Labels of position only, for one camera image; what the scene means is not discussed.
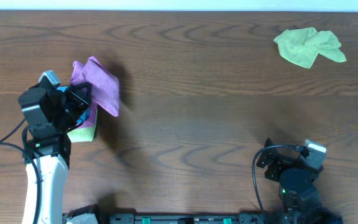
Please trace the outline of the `purple microfiber cloth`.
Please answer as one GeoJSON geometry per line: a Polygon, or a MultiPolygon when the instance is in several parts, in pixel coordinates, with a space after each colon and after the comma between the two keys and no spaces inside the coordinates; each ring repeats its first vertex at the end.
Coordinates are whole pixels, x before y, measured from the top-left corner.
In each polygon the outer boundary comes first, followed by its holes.
{"type": "Polygon", "coordinates": [[[88,82],[91,84],[92,106],[100,106],[110,115],[119,115],[119,80],[111,74],[96,57],[87,59],[85,64],[73,62],[72,85],[88,82]]]}

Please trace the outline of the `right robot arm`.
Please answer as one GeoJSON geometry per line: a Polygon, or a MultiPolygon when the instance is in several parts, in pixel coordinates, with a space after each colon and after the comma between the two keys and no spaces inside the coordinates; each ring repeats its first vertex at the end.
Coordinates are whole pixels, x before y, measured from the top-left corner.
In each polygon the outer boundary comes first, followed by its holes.
{"type": "Polygon", "coordinates": [[[303,145],[275,144],[270,138],[265,141],[252,160],[254,190],[264,223],[344,223],[342,216],[323,207],[314,185],[325,158],[326,147],[309,139],[303,145]],[[265,212],[257,188],[256,167],[265,167],[265,178],[279,183],[281,210],[265,212]]]}

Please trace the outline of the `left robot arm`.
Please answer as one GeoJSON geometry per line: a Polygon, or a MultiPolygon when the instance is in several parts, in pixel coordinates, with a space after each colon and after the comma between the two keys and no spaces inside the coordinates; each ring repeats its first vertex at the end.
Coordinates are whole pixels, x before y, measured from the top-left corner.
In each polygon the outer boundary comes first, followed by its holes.
{"type": "Polygon", "coordinates": [[[92,102],[91,84],[64,91],[41,82],[18,99],[28,125],[22,132],[27,193],[23,223],[62,223],[63,191],[70,168],[68,133],[82,124],[92,102]]]}

